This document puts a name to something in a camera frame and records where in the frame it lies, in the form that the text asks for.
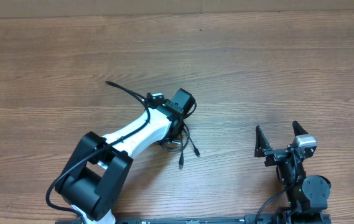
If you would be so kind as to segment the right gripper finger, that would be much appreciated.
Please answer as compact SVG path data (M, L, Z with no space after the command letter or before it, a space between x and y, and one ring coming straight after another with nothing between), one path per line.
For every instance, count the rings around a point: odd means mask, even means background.
M292 127L295 136L308 134L308 132L297 121L292 122Z
M254 150L255 157L265 157L268 151L271 151L268 140L266 139L260 125L256 126L256 145Z

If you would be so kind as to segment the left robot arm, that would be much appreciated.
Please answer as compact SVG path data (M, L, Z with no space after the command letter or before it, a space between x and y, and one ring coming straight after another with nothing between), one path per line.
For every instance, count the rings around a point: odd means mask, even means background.
M164 144L182 137L184 119L196 105L195 98L179 89L171 99L163 94L139 96L144 113L111 134L86 133L77 144L53 188L78 215L77 223L113 220L117 201L135 157L155 142Z

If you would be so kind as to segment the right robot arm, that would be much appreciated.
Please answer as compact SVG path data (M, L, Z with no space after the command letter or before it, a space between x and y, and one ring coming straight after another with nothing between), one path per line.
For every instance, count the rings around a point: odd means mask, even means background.
M260 126L256 126L255 157L265 158L266 167L276 168L277 179L283 189L268 199L257 211L255 223L330 223L323 211L328 207L331 183L321 175L306 174L303 161L314 155L317 140L297 121L292 122L294 139L284 149L273 149ZM276 213L262 214L275 199L286 194L289 205Z

